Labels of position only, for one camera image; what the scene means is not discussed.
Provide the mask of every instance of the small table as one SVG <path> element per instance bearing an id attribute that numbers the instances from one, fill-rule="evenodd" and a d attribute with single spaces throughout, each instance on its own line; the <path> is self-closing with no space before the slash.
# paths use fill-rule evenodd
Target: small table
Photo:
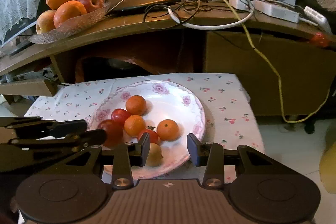
<path id="1" fill-rule="evenodd" d="M 201 101 L 207 120 L 204 142 L 220 143 L 225 149 L 249 145 L 264 152 L 263 141 L 249 105 L 249 97 L 233 74 L 172 73 L 79 83 L 61 87 L 54 97 L 39 97 L 25 116 L 41 116 L 59 122 L 85 119 L 110 92 L 146 80 L 172 81 L 190 89 Z M 196 168 L 187 162 L 178 169 L 159 178 L 202 180 L 205 167 Z M 236 178 L 234 166 L 225 166 L 226 182 Z M 108 182 L 110 176 L 103 175 Z"/>

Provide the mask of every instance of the white floor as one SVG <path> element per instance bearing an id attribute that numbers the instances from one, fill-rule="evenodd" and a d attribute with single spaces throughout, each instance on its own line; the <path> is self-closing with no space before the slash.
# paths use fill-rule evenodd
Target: white floor
<path id="1" fill-rule="evenodd" d="M 14 116 L 3 104 L 0 117 Z M 306 175 L 319 187 L 322 195 L 320 207 L 315 215 L 316 224 L 336 223 L 336 195 L 325 191 L 319 175 L 319 162 L 327 143 L 336 141 L 336 120 L 318 121 L 315 133 L 308 135 L 302 124 L 295 125 L 294 131 L 285 129 L 280 118 L 261 117 L 257 119 L 264 140 L 266 154 Z"/>

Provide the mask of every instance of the floral plate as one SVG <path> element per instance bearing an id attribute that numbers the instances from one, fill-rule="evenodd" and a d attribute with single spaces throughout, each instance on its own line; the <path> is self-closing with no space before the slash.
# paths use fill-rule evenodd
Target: floral plate
<path id="1" fill-rule="evenodd" d="M 203 106 L 196 95 L 184 86 L 168 81 L 139 82 L 111 93 L 95 110 L 89 122 L 89 129 L 97 129 L 98 124 L 109 119 L 116 108 L 125 109 L 125 102 L 133 95 L 141 95 L 146 100 L 147 113 L 143 118 L 147 126 L 157 127 L 159 122 L 165 119 L 174 120 L 179 126 L 179 139 L 161 143 L 163 158 L 160 166 L 132 167 L 134 179 L 150 179 L 164 175 L 189 159 L 186 143 L 189 133 L 194 133 L 202 140 L 206 125 Z M 137 142 L 137 139 L 124 133 L 124 141 Z M 105 171 L 111 174 L 112 165 L 106 165 Z"/>

